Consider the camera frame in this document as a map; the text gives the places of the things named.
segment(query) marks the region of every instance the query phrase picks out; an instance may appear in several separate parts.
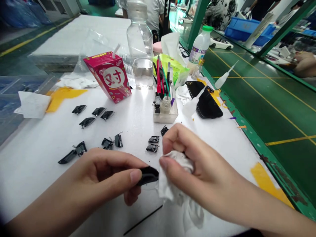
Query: toy car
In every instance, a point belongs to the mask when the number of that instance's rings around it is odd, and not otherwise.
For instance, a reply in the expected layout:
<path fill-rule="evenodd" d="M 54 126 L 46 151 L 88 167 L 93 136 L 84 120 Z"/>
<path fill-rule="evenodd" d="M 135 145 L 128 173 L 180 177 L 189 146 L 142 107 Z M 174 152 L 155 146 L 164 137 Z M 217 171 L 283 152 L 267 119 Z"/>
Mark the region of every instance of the toy car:
<path fill-rule="evenodd" d="M 210 46 L 221 49 L 232 49 L 234 47 L 231 43 L 221 38 L 211 38 Z"/>

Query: bottle cap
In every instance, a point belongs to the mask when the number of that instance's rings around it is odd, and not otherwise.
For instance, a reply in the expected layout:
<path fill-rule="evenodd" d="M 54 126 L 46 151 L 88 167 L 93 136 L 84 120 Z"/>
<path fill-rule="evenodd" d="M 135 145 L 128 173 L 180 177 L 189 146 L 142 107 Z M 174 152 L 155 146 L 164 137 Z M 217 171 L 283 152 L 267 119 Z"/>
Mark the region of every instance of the bottle cap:
<path fill-rule="evenodd" d="M 203 27 L 202 27 L 202 30 L 203 30 L 203 31 L 209 31 L 209 32 L 211 32 L 213 29 L 214 29 L 214 28 L 213 28 L 212 26 L 203 26 Z"/>
<path fill-rule="evenodd" d="M 203 66 L 204 62 L 205 62 L 205 59 L 204 59 L 204 58 L 201 58 L 200 61 L 198 62 L 198 64 L 199 64 L 200 66 Z"/>

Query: yellow plastic bag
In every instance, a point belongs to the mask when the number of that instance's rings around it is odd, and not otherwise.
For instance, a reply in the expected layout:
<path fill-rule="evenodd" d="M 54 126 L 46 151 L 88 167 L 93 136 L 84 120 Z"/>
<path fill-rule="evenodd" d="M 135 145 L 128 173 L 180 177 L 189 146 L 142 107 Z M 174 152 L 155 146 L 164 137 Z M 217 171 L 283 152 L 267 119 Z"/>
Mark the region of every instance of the yellow plastic bag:
<path fill-rule="evenodd" d="M 173 68 L 173 84 L 174 89 L 177 89 L 179 86 L 184 85 L 184 83 L 187 81 L 189 76 L 189 68 L 183 67 L 177 60 L 173 59 L 172 57 L 166 55 L 166 54 L 160 54 L 159 55 L 162 67 L 164 68 L 165 74 L 167 74 L 168 70 L 168 62 L 170 62 L 171 67 Z M 158 56 L 154 57 L 153 62 L 157 63 Z"/>

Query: fingernail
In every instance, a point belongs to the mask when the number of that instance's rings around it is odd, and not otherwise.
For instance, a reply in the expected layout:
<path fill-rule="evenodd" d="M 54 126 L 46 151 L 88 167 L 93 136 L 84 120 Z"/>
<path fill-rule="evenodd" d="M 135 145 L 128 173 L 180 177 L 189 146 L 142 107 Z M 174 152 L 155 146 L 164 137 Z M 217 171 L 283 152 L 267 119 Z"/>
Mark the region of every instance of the fingernail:
<path fill-rule="evenodd" d="M 142 172 L 140 170 L 133 170 L 130 176 L 131 176 L 131 182 L 137 183 L 142 177 Z"/>
<path fill-rule="evenodd" d="M 167 169 L 167 166 L 168 166 L 167 160 L 166 160 L 165 158 L 161 158 L 161 159 L 160 159 L 160 165 L 161 165 L 161 167 L 162 167 L 164 170 L 166 170 L 166 169 Z"/>

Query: white shirt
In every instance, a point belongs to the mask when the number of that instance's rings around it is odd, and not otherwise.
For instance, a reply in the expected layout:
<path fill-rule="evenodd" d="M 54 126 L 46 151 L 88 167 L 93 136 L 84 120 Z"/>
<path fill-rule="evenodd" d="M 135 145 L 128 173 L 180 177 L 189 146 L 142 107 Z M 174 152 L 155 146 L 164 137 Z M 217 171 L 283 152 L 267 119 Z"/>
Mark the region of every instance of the white shirt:
<path fill-rule="evenodd" d="M 127 11 L 127 1 L 128 0 L 120 0 L 119 3 L 123 9 Z M 142 0 L 147 5 L 147 25 L 149 29 L 156 30 L 159 32 L 159 15 L 164 13 L 165 1 L 164 0 Z"/>
<path fill-rule="evenodd" d="M 295 10 L 291 11 L 289 14 L 283 16 L 283 17 L 281 18 L 281 20 L 279 21 L 278 26 L 279 26 L 279 27 L 284 26 L 285 23 L 297 12 L 297 10 L 298 10 L 298 9 L 295 9 Z"/>

